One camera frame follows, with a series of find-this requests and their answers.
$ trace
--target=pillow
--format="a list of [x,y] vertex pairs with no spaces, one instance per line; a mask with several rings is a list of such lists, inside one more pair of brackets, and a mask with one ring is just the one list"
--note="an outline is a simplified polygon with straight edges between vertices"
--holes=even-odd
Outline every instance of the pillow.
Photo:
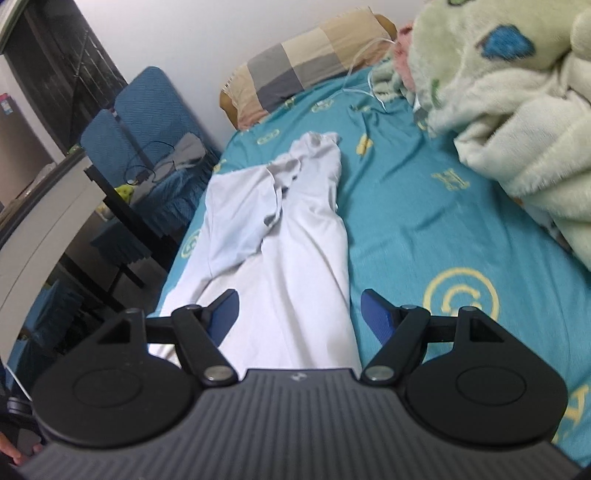
[[[234,71],[222,90],[221,107],[231,111],[229,99],[238,111],[238,128],[253,126],[296,93],[344,75],[374,38],[390,39],[382,24],[394,26],[385,17],[381,20],[369,8],[357,9],[265,50]],[[389,46],[389,42],[371,45],[355,59],[354,68],[380,61]]]

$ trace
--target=finger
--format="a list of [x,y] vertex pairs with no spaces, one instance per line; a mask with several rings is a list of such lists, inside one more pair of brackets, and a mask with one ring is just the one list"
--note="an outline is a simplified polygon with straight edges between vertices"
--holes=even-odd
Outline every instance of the finger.
[[14,464],[16,466],[21,466],[23,463],[25,463],[26,461],[29,460],[29,457],[26,455],[23,455],[21,453],[21,456],[19,458],[13,458],[12,461],[14,462]]
[[22,457],[23,454],[21,452],[19,452],[17,450],[17,448],[10,443],[10,441],[6,438],[6,436],[0,432],[0,452],[2,452],[4,455],[8,455],[9,457],[12,458],[12,460],[14,460],[14,463],[16,463],[17,465],[19,465],[19,463],[17,463],[17,461],[19,461]]

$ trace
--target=refrigerator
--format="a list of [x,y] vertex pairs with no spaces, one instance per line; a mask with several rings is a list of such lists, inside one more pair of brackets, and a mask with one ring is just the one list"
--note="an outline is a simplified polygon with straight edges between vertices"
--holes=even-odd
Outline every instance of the refrigerator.
[[6,93],[0,95],[0,210],[52,162],[18,105]]

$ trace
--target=black device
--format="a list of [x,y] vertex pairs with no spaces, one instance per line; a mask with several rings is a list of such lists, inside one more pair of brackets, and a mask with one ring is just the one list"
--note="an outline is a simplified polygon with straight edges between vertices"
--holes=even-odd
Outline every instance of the black device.
[[[567,480],[550,440],[563,380],[486,314],[394,307],[364,292],[395,333],[357,379],[349,369],[249,370],[239,381],[207,334],[238,314],[210,307],[146,319],[131,309],[58,361],[33,390],[52,440],[28,480]],[[151,356],[173,343],[182,369]],[[450,353],[423,362],[430,342]]]

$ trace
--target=blue chair cushion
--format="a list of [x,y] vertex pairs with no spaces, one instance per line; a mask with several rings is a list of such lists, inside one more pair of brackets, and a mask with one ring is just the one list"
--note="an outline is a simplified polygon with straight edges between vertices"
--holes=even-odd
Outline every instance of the blue chair cushion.
[[101,110],[86,127],[80,145],[113,188],[129,180],[125,178],[127,169],[144,165],[108,110]]

